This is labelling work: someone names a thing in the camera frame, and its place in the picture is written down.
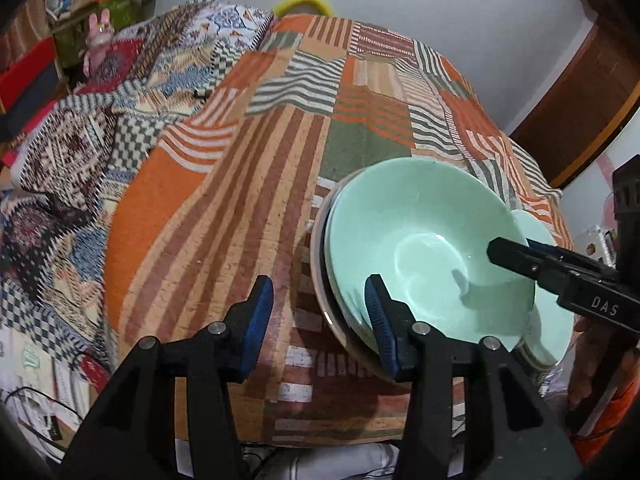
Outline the person's right hand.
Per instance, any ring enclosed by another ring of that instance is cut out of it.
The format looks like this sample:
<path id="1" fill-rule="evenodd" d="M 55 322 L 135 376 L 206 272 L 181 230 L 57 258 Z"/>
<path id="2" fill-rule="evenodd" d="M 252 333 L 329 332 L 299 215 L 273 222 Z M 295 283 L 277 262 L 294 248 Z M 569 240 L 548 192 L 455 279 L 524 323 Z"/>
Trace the person's right hand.
<path id="1" fill-rule="evenodd" d="M 613 333 L 611 327 L 598 324 L 588 318 L 578 318 L 575 330 L 579 337 L 575 346 L 574 365 L 567 390 L 568 404 L 571 408 L 577 408 L 582 400 L 590 396 L 592 378 L 611 342 Z M 614 400 L 621 398 L 624 393 L 639 391 L 638 349 L 626 352 L 618 371 L 622 374 L 622 378 L 613 396 Z"/>

